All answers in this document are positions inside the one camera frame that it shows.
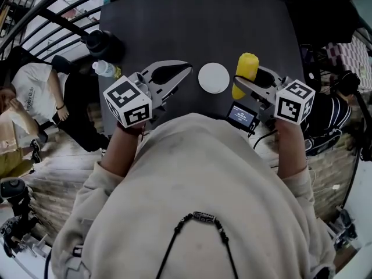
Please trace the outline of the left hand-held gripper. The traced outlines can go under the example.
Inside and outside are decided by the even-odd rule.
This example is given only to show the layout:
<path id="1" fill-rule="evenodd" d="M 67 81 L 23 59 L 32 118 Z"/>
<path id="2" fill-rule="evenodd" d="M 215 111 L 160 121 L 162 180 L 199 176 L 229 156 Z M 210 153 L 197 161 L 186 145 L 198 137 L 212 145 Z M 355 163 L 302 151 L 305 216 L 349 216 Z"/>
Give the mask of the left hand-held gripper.
<path id="1" fill-rule="evenodd" d="M 103 78 L 103 100 L 113 117 L 125 128 L 156 121 L 165 96 L 192 71 L 181 60 L 154 62 L 130 76 Z"/>

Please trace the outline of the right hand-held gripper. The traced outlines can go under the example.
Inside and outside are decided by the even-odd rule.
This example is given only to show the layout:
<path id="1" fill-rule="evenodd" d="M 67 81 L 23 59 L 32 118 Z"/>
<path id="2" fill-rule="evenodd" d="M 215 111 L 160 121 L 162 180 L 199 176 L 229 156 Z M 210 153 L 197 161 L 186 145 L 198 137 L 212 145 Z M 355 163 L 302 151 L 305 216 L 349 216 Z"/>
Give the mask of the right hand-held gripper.
<path id="1" fill-rule="evenodd" d="M 292 124 L 301 124 L 312 110 L 315 90 L 299 80 L 281 77 L 274 71 L 259 67 L 255 84 L 242 77 L 234 77 L 235 85 L 243 92 L 255 92 L 267 96 L 267 108 L 260 109 L 260 120 L 270 124 L 281 119 Z"/>

